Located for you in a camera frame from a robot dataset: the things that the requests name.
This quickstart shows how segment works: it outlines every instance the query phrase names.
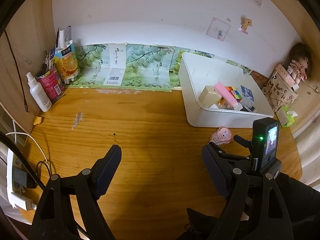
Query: metal screw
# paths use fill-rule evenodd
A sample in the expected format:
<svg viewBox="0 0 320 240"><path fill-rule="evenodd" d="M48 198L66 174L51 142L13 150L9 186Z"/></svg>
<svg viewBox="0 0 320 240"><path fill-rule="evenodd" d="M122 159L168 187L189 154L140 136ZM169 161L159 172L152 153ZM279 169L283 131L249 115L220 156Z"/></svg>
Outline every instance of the metal screw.
<svg viewBox="0 0 320 240"><path fill-rule="evenodd" d="M89 175L90 172L91 172L90 169L84 169L84 170L82 171L82 174L83 174L83 175Z"/></svg>
<svg viewBox="0 0 320 240"><path fill-rule="evenodd" d="M50 179L51 180L56 180L58 178L59 178L59 176L57 174L53 174Z"/></svg>
<svg viewBox="0 0 320 240"><path fill-rule="evenodd" d="M273 176L270 173L266 173L265 176L266 176L267 179L273 179Z"/></svg>
<svg viewBox="0 0 320 240"><path fill-rule="evenodd" d="M234 169L233 169L233 173L234 173L234 174L237 174L237 175L240 175L240 174L242 173L242 171L241 171L241 169L239 169L239 168L234 168Z"/></svg>

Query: beige box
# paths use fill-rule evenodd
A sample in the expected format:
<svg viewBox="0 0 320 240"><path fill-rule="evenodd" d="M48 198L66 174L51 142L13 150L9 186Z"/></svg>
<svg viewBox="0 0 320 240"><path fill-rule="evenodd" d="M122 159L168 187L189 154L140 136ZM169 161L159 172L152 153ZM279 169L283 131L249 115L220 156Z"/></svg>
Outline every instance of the beige box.
<svg viewBox="0 0 320 240"><path fill-rule="evenodd" d="M205 86L198 98L199 102L205 107L211 107L213 104L218 103L220 99L221 96L211 86Z"/></svg>

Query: colorful puzzle cube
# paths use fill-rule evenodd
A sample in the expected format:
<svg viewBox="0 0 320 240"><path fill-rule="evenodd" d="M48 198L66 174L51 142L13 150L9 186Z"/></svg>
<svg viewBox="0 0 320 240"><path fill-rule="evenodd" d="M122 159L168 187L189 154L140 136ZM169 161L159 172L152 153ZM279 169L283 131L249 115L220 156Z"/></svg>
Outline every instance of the colorful puzzle cube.
<svg viewBox="0 0 320 240"><path fill-rule="evenodd" d="M238 92L238 90L235 87L225 87L231 95L237 100L239 103L242 100L242 96Z"/></svg>

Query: wooden side panel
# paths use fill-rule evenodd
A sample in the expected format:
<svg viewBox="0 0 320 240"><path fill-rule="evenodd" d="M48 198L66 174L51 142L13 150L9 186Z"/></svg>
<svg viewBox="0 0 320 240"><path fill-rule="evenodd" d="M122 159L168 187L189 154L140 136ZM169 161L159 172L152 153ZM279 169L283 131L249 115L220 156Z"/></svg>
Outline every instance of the wooden side panel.
<svg viewBox="0 0 320 240"><path fill-rule="evenodd" d="M305 83L300 83L299 97L291 109L298 113L295 124L291 127L294 133L301 128L320 108L320 94L314 89L320 87L320 32L308 12L297 0L271 0L287 17L302 41L310 46L313 54L313 71Z"/></svg>
<svg viewBox="0 0 320 240"><path fill-rule="evenodd" d="M30 113L26 113L18 73L5 34L0 37L0 105L25 131L31 132L40 109L29 93L26 73L36 74L44 50L55 43L51 0L26 0L6 28L18 62Z"/></svg>

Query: pink can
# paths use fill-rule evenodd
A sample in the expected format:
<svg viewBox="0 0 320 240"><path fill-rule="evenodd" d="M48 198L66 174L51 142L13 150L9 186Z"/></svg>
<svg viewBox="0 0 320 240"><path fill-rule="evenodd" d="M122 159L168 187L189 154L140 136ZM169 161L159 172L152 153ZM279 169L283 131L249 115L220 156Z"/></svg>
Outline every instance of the pink can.
<svg viewBox="0 0 320 240"><path fill-rule="evenodd" d="M47 73L36 78L51 101L55 101L62 96L64 85L54 64Z"/></svg>

